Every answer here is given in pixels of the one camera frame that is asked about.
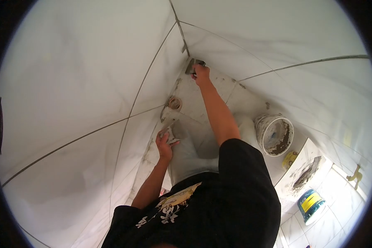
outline trowel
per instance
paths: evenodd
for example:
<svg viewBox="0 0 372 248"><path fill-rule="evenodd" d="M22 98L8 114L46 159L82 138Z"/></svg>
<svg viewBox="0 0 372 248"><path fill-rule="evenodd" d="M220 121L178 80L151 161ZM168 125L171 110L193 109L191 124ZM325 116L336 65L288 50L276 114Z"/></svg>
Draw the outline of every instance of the trowel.
<svg viewBox="0 0 372 248"><path fill-rule="evenodd" d="M186 68L185 74L193 74L195 77L197 77L196 70L192 67L194 64L205 66L205 62L203 62L202 60L191 59Z"/></svg>

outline blue bucket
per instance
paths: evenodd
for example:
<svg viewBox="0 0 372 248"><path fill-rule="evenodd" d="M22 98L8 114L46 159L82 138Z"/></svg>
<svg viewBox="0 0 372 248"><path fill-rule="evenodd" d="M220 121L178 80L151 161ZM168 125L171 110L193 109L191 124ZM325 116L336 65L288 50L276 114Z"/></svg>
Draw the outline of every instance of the blue bucket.
<svg viewBox="0 0 372 248"><path fill-rule="evenodd" d="M326 201L313 189L306 191L298 200L298 208L306 225L319 219L326 205Z"/></svg>

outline black t-shirt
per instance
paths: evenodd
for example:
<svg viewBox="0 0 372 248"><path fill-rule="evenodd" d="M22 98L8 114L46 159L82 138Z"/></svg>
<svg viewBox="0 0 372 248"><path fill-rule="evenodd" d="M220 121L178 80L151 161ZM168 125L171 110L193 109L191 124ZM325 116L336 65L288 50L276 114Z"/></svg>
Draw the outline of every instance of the black t-shirt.
<svg viewBox="0 0 372 248"><path fill-rule="evenodd" d="M219 149L219 173L191 176L142 210L116 207L102 248L273 248L280 212L262 153L230 139Z"/></svg>

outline white bucket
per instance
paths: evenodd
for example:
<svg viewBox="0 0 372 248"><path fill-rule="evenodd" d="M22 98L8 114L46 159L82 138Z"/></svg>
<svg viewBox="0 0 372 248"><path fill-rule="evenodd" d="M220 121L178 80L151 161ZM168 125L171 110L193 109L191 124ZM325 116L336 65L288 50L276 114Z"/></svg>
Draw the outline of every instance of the white bucket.
<svg viewBox="0 0 372 248"><path fill-rule="evenodd" d="M280 156L291 146L293 125L284 116L263 114L253 122L258 144L267 155Z"/></svg>

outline paint can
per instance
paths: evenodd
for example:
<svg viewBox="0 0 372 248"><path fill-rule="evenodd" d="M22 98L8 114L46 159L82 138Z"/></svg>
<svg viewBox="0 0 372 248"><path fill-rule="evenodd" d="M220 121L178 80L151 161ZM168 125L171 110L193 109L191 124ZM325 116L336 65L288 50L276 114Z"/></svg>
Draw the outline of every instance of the paint can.
<svg viewBox="0 0 372 248"><path fill-rule="evenodd" d="M297 205L306 225L319 219L327 207L326 201L313 189L306 191L299 198Z"/></svg>
<svg viewBox="0 0 372 248"><path fill-rule="evenodd" d="M269 156L282 155L291 146L293 125L282 115L263 114L253 121L256 139L263 152Z"/></svg>

